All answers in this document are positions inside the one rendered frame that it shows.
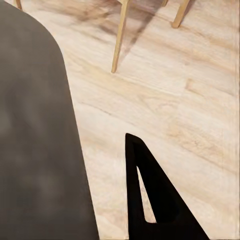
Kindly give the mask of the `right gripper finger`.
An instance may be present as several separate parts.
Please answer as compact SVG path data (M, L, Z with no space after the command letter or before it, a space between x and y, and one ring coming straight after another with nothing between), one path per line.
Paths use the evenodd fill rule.
M144 141L125 134L129 240L210 240ZM156 223L145 220L137 167Z

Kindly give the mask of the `trash can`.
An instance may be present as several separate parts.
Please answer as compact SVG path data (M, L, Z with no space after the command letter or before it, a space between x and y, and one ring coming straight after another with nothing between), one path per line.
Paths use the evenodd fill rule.
M100 240L62 51L0 0L0 240Z

